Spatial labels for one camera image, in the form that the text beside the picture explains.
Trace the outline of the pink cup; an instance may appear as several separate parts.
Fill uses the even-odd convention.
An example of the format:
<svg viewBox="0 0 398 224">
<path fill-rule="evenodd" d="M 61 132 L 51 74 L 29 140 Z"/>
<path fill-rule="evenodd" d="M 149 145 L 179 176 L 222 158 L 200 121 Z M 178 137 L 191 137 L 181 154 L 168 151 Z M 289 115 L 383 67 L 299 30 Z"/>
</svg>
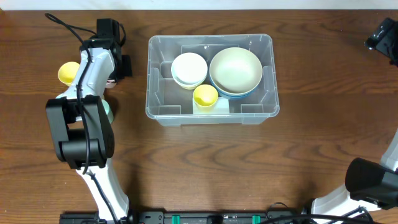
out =
<svg viewBox="0 0 398 224">
<path fill-rule="evenodd" d="M 106 82 L 105 88 L 114 88 L 117 85 L 116 80 L 108 80 Z"/>
</svg>

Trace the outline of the green cup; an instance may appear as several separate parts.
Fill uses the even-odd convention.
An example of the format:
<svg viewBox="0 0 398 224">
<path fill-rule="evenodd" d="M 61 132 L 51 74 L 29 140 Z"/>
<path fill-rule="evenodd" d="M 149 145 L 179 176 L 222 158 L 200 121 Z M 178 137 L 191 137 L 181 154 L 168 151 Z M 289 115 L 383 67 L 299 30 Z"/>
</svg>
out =
<svg viewBox="0 0 398 224">
<path fill-rule="evenodd" d="M 101 101 L 102 101 L 104 110 L 106 112 L 106 115 L 108 117 L 108 120 L 109 120 L 110 123 L 112 123 L 114 121 L 114 115 L 113 115 L 113 112 L 111 110 L 111 107 L 110 107 L 109 103 L 106 100 L 101 100 Z"/>
</svg>

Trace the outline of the small white bowl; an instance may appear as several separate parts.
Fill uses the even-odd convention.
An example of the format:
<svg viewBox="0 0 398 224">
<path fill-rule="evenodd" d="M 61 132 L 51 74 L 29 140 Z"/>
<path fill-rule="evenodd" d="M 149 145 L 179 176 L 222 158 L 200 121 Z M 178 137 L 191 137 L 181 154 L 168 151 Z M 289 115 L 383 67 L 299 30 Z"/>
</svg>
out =
<svg viewBox="0 0 398 224">
<path fill-rule="evenodd" d="M 196 53 L 187 52 L 179 55 L 171 66 L 174 80 L 183 85 L 196 85 L 207 76 L 208 66 L 206 60 Z"/>
</svg>

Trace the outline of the small yellow bowl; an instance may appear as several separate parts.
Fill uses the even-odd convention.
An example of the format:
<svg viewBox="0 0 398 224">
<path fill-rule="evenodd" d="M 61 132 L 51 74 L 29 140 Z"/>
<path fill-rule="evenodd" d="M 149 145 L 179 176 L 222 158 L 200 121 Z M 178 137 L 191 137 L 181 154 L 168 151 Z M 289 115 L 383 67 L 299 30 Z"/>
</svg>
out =
<svg viewBox="0 0 398 224">
<path fill-rule="evenodd" d="M 173 80 L 178 84 L 178 85 L 180 85 L 182 88 L 184 88 L 184 89 L 186 89 L 186 90 L 194 90 L 196 87 L 198 87 L 199 85 L 201 85 L 205 80 L 206 80 L 206 78 L 203 78 L 202 80 L 200 80 L 199 82 L 197 82 L 197 83 L 194 83 L 194 84 L 186 84 L 186 83 L 183 83 L 181 80 L 179 80 L 177 77 L 173 77 Z"/>
</svg>

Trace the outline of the large beige bowl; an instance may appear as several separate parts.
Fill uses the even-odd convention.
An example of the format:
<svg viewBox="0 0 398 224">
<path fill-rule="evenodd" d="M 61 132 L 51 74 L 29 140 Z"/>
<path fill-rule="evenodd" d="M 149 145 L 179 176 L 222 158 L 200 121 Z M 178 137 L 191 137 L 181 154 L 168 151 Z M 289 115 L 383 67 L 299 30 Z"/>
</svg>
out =
<svg viewBox="0 0 398 224">
<path fill-rule="evenodd" d="M 218 52 L 212 59 L 209 75 L 212 84 L 231 96 L 252 92 L 262 80 L 263 66 L 257 56 L 240 47 Z"/>
</svg>

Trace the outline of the large dark blue bowl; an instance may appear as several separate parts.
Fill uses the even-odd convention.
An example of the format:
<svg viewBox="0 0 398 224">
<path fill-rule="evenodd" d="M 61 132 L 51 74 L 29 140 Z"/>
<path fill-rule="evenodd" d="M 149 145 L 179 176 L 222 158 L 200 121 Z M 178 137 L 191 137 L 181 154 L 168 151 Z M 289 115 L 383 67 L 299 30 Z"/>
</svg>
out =
<svg viewBox="0 0 398 224">
<path fill-rule="evenodd" d="M 229 100 L 237 100 L 237 99 L 245 98 L 245 97 L 249 96 L 251 93 L 253 93 L 257 89 L 257 86 L 255 86 L 252 90 L 250 90 L 250 91 L 248 91 L 246 93 L 234 95 L 232 93 L 227 93 L 226 91 L 220 89 L 215 84 L 215 82 L 213 81 L 212 77 L 209 77 L 209 79 L 210 79 L 211 85 L 213 87 L 215 87 L 215 89 L 217 90 L 219 95 L 222 96 L 223 98 L 226 98 L 226 99 L 229 99 Z"/>
</svg>

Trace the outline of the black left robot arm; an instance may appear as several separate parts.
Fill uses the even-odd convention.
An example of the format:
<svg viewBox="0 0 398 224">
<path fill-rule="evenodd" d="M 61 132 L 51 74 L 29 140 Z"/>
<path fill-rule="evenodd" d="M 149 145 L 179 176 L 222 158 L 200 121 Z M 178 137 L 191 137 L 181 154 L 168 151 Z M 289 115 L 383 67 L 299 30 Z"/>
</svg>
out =
<svg viewBox="0 0 398 224">
<path fill-rule="evenodd" d="M 121 52 L 122 24 L 98 19 L 96 31 L 81 40 L 80 66 L 64 93 L 46 104 L 57 158 L 83 178 L 98 206 L 95 213 L 64 213 L 60 223 L 136 223 L 130 201 L 113 169 L 114 133 L 102 96 L 108 83 L 132 75 L 131 60 Z"/>
</svg>

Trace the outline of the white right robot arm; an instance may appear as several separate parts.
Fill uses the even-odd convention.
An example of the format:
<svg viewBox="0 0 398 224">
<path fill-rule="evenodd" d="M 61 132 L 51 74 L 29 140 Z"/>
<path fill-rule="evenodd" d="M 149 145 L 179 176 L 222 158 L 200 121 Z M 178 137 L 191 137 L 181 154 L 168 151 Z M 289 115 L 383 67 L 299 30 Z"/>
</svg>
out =
<svg viewBox="0 0 398 224">
<path fill-rule="evenodd" d="M 312 223 L 347 223 L 365 212 L 396 206 L 397 135 L 380 163 L 355 158 L 348 167 L 345 183 L 328 195 L 312 200 L 303 213 L 311 216 Z"/>
</svg>

